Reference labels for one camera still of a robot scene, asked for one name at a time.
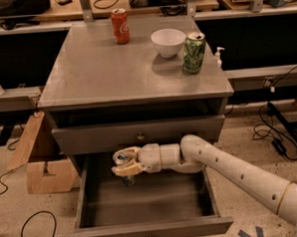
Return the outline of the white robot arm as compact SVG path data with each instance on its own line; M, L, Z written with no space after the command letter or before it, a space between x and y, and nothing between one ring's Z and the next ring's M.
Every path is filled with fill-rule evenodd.
M198 173L209 166L297 228L297 183L218 149L199 136L186 135L178 144L148 143L123 148L113 155L113 161L113 173L119 177L163 169Z

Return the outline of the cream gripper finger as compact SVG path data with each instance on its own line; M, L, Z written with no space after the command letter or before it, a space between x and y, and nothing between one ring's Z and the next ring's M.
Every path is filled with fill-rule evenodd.
M139 148L139 147L136 147L136 146L123 148L123 149L117 151L117 152L113 155L113 160L115 159L115 156L116 156L118 153L125 153L125 154L129 157L129 161L131 161L132 159L137 159L138 156L139 156L139 151L140 151L140 148Z
M139 175L143 170L137 162L131 159L130 161L114 166L112 171L116 176L122 177Z

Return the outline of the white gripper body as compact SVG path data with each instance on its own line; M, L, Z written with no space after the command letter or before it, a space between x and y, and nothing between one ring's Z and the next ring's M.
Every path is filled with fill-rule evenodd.
M140 149L139 163L143 171L157 173L161 171L160 146L158 144L146 144Z

